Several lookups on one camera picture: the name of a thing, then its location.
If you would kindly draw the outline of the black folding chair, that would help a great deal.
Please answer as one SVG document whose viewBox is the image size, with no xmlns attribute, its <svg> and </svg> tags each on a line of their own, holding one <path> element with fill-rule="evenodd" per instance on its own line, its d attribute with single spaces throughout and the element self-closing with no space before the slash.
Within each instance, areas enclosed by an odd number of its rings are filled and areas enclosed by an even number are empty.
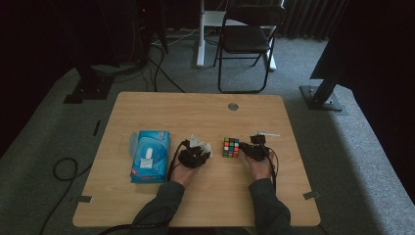
<svg viewBox="0 0 415 235">
<path fill-rule="evenodd" d="M 241 5 L 229 8 L 223 17 L 213 65 L 218 65 L 217 89 L 224 94 L 260 93 L 267 84 L 271 60 L 265 63 L 262 85 L 255 90 L 224 90 L 224 60 L 254 59 L 253 67 L 266 54 L 273 55 L 275 35 L 287 16 L 281 5 Z"/>
</svg>

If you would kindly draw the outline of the colourful puzzle cube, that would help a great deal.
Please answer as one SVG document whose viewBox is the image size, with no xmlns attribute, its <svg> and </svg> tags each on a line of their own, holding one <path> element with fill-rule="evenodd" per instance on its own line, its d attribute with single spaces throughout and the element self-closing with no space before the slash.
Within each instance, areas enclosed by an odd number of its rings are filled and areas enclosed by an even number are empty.
<svg viewBox="0 0 415 235">
<path fill-rule="evenodd" d="M 225 137 L 223 139 L 222 157 L 237 158 L 239 156 L 240 141 L 238 138 Z"/>
</svg>

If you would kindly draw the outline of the black slanted stand with base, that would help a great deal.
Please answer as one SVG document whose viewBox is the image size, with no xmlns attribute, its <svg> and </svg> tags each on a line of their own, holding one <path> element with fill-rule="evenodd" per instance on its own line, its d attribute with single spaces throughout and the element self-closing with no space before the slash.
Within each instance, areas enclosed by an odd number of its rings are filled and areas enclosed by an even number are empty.
<svg viewBox="0 0 415 235">
<path fill-rule="evenodd" d="M 334 111 L 340 113 L 344 108 L 334 95 L 334 89 L 341 79 L 347 52 L 341 37 L 334 33 L 318 60 L 310 78 L 321 79 L 318 86 L 302 85 L 300 92 L 310 110 Z"/>
</svg>

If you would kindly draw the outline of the person's left hand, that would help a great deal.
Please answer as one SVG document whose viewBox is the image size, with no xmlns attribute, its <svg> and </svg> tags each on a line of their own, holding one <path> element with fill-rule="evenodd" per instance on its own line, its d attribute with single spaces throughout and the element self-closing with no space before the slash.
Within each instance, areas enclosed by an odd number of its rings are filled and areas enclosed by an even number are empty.
<svg viewBox="0 0 415 235">
<path fill-rule="evenodd" d="M 180 161 L 175 160 L 173 162 L 170 180 L 181 184 L 183 187 L 187 187 L 197 171 L 197 168 L 186 167 Z"/>
</svg>

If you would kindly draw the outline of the dark pleated curtain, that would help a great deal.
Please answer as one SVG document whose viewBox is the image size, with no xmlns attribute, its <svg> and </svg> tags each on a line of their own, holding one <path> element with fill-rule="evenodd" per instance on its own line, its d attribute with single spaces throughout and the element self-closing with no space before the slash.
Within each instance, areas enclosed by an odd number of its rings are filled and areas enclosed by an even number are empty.
<svg viewBox="0 0 415 235">
<path fill-rule="evenodd" d="M 331 37 L 349 0 L 282 0 L 287 11 L 283 26 L 279 29 L 288 38 Z"/>
</svg>

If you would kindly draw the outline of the blue wet wipes pack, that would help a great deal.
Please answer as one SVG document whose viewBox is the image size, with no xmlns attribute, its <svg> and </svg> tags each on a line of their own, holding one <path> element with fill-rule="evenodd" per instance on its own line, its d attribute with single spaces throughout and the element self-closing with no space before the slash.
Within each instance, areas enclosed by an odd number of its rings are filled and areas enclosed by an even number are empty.
<svg viewBox="0 0 415 235">
<path fill-rule="evenodd" d="M 140 130 L 130 136 L 132 183 L 164 183 L 166 181 L 170 138 L 168 131 Z"/>
</svg>

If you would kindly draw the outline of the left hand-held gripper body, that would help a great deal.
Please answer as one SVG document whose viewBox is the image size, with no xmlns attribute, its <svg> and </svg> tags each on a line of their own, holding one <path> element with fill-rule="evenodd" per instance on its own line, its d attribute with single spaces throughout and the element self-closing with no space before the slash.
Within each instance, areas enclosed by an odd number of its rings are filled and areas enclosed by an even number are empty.
<svg viewBox="0 0 415 235">
<path fill-rule="evenodd" d="M 197 137 L 192 135 L 189 139 L 182 141 L 178 147 L 178 160 L 186 167 L 197 168 L 205 163 L 199 162 L 199 156 L 201 154 L 194 154 L 194 147 L 202 147 L 204 141 L 199 140 Z"/>
</svg>

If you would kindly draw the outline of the person's right hand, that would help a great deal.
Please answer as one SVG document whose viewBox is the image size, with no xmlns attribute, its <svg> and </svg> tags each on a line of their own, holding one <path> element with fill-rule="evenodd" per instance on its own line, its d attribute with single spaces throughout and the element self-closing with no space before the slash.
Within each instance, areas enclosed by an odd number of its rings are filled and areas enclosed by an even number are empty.
<svg viewBox="0 0 415 235">
<path fill-rule="evenodd" d="M 270 179 L 273 171 L 273 159 L 274 154 L 272 152 L 269 153 L 269 159 L 265 159 L 261 162 L 257 162 L 256 160 L 252 159 L 251 157 L 245 156 L 245 159 L 249 165 L 249 169 L 252 175 L 253 180 L 259 179 Z"/>
</svg>

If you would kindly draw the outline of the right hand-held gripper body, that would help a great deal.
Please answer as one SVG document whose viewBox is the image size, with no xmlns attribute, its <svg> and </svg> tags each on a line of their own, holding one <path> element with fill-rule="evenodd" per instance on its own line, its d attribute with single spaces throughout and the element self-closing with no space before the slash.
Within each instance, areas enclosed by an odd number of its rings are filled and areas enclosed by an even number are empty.
<svg viewBox="0 0 415 235">
<path fill-rule="evenodd" d="M 278 162 L 278 155 L 272 148 L 266 147 L 266 138 L 263 134 L 255 134 L 250 137 L 251 139 L 251 147 L 253 149 L 253 153 L 251 157 L 255 159 L 257 162 L 261 162 L 263 160 L 271 160 L 271 157 L 275 158 L 275 161 Z"/>
</svg>

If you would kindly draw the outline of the black stand with flat base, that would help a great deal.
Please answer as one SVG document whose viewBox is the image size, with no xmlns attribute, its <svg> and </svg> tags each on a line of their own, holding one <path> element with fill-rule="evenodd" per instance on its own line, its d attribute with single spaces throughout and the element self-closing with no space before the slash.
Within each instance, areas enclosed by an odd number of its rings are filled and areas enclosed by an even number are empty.
<svg viewBox="0 0 415 235">
<path fill-rule="evenodd" d="M 84 100 L 106 100 L 115 78 L 100 74 L 90 66 L 76 67 L 80 79 L 65 100 L 65 104 L 81 104 Z"/>
</svg>

